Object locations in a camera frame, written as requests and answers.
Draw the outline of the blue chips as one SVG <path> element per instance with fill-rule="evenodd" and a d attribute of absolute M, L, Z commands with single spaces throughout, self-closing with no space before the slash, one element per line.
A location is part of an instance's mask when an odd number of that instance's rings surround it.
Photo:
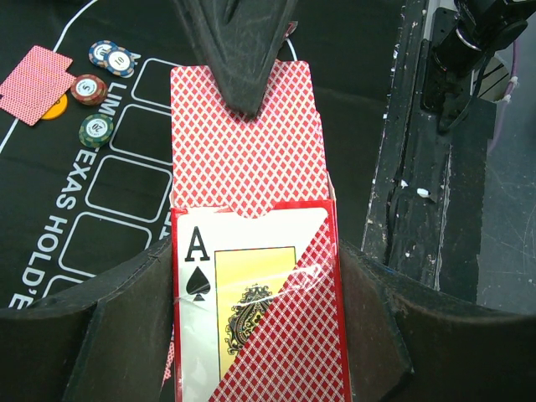
<path fill-rule="evenodd" d="M 94 42 L 89 48 L 88 58 L 93 65 L 121 78 L 134 74 L 135 59 L 132 53 L 110 40 Z"/>

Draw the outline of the yellow big blind button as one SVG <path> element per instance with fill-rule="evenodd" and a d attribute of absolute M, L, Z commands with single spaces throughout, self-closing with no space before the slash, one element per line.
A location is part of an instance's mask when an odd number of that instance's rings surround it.
<path fill-rule="evenodd" d="M 41 117 L 41 119 L 44 121 L 50 121 L 58 118 L 65 113 L 68 103 L 68 96 L 66 94 L 63 94 Z"/>

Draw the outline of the red playing card deck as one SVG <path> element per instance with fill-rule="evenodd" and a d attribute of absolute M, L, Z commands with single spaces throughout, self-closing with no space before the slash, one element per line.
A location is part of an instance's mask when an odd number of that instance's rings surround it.
<path fill-rule="evenodd" d="M 224 103 L 207 66 L 178 66 L 170 84 L 176 400 L 350 400 L 309 65 L 276 62 L 254 118 Z"/>

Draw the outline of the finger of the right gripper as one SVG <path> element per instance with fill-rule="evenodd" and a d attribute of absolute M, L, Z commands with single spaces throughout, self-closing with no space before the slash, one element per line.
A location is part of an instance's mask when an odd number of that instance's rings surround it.
<path fill-rule="evenodd" d="M 176 14 L 225 104 L 258 115 L 295 1 L 174 1 Z"/>

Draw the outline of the black poker table mat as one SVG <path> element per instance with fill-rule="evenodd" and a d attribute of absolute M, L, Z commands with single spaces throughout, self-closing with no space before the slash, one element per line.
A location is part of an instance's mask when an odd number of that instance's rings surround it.
<path fill-rule="evenodd" d="M 283 60 L 310 65 L 338 229 L 359 245 L 369 203 L 400 1 L 300 1 Z M 129 50 L 134 74 L 93 65 L 90 46 Z M 170 73 L 197 61 L 171 1 L 4 1 L 1 74 L 34 46 L 70 57 L 72 75 L 102 78 L 100 112 L 116 124 L 98 150 L 81 145 L 92 109 L 28 126 L 1 115 L 1 304 L 23 308 L 131 259 L 170 230 Z"/>

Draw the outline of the green chip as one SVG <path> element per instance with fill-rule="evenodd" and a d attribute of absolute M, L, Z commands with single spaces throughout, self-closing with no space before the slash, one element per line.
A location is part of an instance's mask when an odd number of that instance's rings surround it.
<path fill-rule="evenodd" d="M 113 131 L 113 120 L 107 115 L 97 113 L 87 116 L 82 121 L 78 137 L 82 145 L 99 148 L 108 143 Z"/>

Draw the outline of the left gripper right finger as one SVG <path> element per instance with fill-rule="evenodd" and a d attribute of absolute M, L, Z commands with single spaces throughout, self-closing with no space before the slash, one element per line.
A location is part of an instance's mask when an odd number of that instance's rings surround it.
<path fill-rule="evenodd" d="M 339 246 L 355 401 L 532 401 L 535 318 L 462 301 Z"/>

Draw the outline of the red chip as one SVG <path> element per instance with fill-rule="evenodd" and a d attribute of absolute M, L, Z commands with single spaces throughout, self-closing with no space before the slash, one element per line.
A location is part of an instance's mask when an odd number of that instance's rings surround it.
<path fill-rule="evenodd" d="M 76 78 L 70 87 L 71 95 L 81 104 L 97 106 L 107 97 L 107 84 L 96 75 L 84 74 Z"/>

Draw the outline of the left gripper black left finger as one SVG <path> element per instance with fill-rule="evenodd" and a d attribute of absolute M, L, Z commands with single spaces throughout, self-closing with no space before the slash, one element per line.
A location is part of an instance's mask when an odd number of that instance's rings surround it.
<path fill-rule="evenodd" d="M 22 310 L 1 310 L 3 401 L 157 401 L 173 322 L 166 238 Z"/>

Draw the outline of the red cards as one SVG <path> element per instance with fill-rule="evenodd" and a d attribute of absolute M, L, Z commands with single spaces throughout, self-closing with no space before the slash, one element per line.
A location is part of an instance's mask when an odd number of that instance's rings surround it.
<path fill-rule="evenodd" d="M 35 125 L 71 87 L 67 72 L 73 60 L 34 45 L 1 84 L 1 109 L 29 126 Z"/>

